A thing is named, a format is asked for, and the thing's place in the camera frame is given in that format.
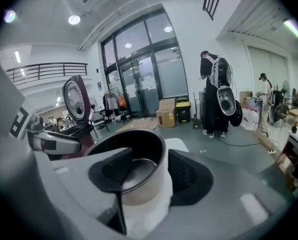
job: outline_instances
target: pot rim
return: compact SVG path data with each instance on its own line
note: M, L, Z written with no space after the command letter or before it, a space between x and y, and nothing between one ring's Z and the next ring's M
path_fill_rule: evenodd
M152 177L153 177L153 174L158 170L158 168L161 166L164 158L165 158L165 155L166 155L166 143L165 143L165 140L164 138L159 135L159 134L156 134L153 130L151 129L145 129L145 128L139 128L139 129L129 129L129 130L124 130L124 131L121 131L121 132L116 132L114 133L113 135L122 135L122 134L125 134L127 132L134 132L134 131L141 131L141 132L148 132L148 133L151 133L151 134L154 134L156 135L159 140L161 141L161 144L162 144L162 155L161 155L161 158L159 160L159 163L157 163L157 166L156 168L152 171L152 173L150 173L143 181L141 181L140 183L136 184L135 186L131 187L131 188L128 188L128 189L125 189L125 190L122 190L122 194L126 194L126 193L129 193L129 192L132 192L136 189L138 189L139 187L143 186L145 183L147 183ZM89 147L89 149L85 152L85 156L89 156L89 153L98 145L102 144L103 142L107 141L109 138L111 138L113 135L110 135L96 143L94 143L94 145L92 145L91 147Z

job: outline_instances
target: black shirt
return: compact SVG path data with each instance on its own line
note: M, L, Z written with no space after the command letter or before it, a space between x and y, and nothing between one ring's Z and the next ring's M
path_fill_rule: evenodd
M213 58L214 60L218 58L217 55L210 54L209 56ZM201 60L201 65L200 65L200 74L202 76L207 76L207 84L206 84L206 96L207 97L216 97L217 93L217 87L211 84L209 76L211 75L211 70L212 70L212 62L209 61L207 58L203 58Z

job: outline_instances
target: orange bag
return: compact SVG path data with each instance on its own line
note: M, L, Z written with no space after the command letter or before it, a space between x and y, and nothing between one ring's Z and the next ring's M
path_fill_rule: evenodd
M123 96L120 96L119 100L120 100L120 107L125 107L127 105Z

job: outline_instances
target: yellow lid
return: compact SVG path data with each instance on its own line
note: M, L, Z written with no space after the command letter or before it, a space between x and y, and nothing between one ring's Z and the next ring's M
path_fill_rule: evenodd
M191 103L188 101L188 102L178 102L176 107L177 108L182 108L182 107L189 107L191 106Z

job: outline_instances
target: person wearing black clothes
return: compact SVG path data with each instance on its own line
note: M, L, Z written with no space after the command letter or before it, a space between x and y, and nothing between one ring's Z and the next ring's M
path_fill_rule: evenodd
M218 130L220 131L220 136L222 138L225 137L225 134L228 131L229 126L229 118L225 116L220 108L217 99L217 87L211 84L209 79L212 70L212 62L209 61L206 57L210 56L212 59L217 59L218 56L209 53L208 51L203 51L201 53L201 65L200 65L200 75L202 79L207 78L206 83L206 91L205 91L205 107L206 107L206 120L205 120L205 127L206 129L203 130L203 133L209 138L214 138L214 126L216 123L216 119L219 118L219 127Z

